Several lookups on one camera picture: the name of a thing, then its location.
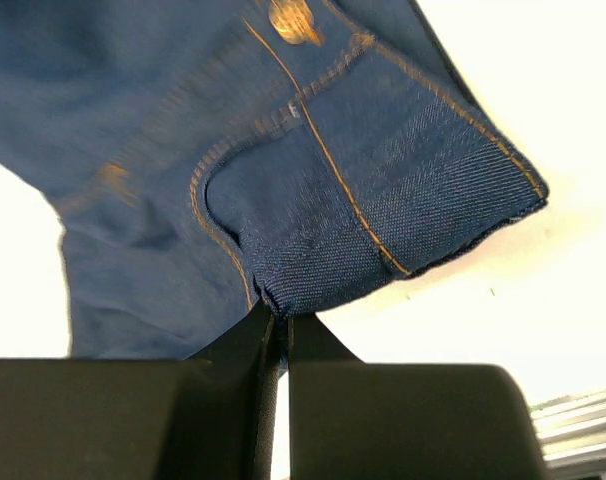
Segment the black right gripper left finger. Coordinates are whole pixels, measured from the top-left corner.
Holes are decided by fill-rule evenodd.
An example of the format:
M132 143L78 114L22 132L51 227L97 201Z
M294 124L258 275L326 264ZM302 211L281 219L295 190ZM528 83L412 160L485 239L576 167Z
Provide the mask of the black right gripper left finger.
M277 362L262 305L183 361L0 359L0 479L266 479Z

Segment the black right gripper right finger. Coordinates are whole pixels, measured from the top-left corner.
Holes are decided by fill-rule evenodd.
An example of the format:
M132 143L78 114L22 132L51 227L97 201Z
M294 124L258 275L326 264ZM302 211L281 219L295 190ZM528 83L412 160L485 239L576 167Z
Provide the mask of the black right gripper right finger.
M523 395L502 368L377 364L316 316L288 322L294 479L545 479Z

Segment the dark blue denim trousers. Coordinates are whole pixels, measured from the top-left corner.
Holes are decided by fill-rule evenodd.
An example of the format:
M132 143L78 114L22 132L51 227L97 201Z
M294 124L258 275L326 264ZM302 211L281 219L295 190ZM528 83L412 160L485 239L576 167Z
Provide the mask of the dark blue denim trousers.
M0 163L63 224L82 359L335 308L549 194L414 1L0 1Z

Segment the aluminium table edge rail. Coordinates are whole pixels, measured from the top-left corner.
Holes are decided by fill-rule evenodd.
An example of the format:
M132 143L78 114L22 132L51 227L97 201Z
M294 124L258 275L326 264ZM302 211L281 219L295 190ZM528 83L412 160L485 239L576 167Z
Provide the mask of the aluminium table edge rail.
M534 405L530 416L555 479L606 479L606 388Z

